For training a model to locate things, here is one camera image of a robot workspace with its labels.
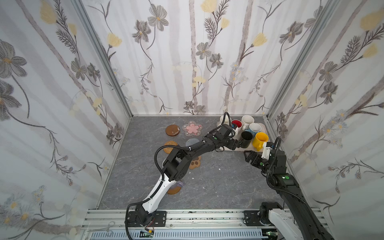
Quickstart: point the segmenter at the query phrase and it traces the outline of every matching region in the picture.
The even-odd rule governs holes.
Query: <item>wall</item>
[[[134,114],[266,114],[326,1],[83,3]]]
[[[70,1],[0,2],[0,232],[74,239],[128,123]]]
[[[382,239],[384,3],[341,1],[274,127],[336,239]]]

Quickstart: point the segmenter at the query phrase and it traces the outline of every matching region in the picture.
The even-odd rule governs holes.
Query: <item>table surface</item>
[[[202,135],[185,135],[182,127],[189,121],[202,125]],[[160,176],[153,160],[155,151],[170,140],[185,146],[190,138],[201,139],[216,127],[218,121],[219,117],[196,115],[133,117],[99,209],[125,209],[129,203],[143,200]],[[255,117],[255,122],[264,123],[262,117]],[[171,124],[180,127],[177,136],[165,133],[165,128]],[[160,151],[158,160],[166,156],[164,151]],[[181,181],[184,186],[180,192],[166,194],[159,209],[259,208],[265,201],[283,204],[280,196],[267,186],[260,170],[245,162],[242,151],[205,153],[201,165],[189,169]]]

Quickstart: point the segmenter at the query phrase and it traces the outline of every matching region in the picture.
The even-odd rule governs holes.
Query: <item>tray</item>
[[[265,127],[265,125],[264,124],[262,124],[262,123],[260,123],[260,122],[257,122],[257,124],[259,124],[260,126],[261,126],[261,131],[260,132],[263,132],[263,133],[265,133],[267,136],[268,136],[268,134],[267,134],[267,132],[266,132],[266,127]],[[240,139],[241,139],[241,133],[243,132],[243,130],[239,130],[239,133],[237,134],[237,136],[235,136],[235,137],[233,137],[232,139],[236,139],[236,140],[239,140],[240,141]],[[231,150],[231,149],[229,149],[229,148],[227,148],[227,147],[224,147],[224,150],[225,151],[248,151],[248,150],[252,150],[252,151],[255,151],[255,152],[263,152],[263,148],[262,148],[262,150],[261,151],[256,151],[256,148],[252,145],[252,142],[251,142],[251,144],[249,144],[249,146],[247,147],[247,148],[241,148],[241,147],[239,147],[239,148],[236,148],[235,150]]]

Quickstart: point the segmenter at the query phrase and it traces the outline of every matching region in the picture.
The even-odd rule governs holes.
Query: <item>paw print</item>
[[[183,126],[183,130],[188,137],[192,135],[199,136],[202,128],[203,126],[201,124],[197,124],[195,121],[190,121],[188,124]]]
[[[201,160],[201,156],[193,159],[191,164],[189,165],[189,169],[195,169],[197,167],[200,167],[200,160]]]

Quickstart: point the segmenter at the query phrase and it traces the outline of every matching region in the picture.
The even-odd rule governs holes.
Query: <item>yellow mug handle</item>
[[[263,132],[256,133],[256,136],[252,142],[252,145],[256,148],[256,151],[260,151],[263,148],[263,144],[268,142],[268,135]]]

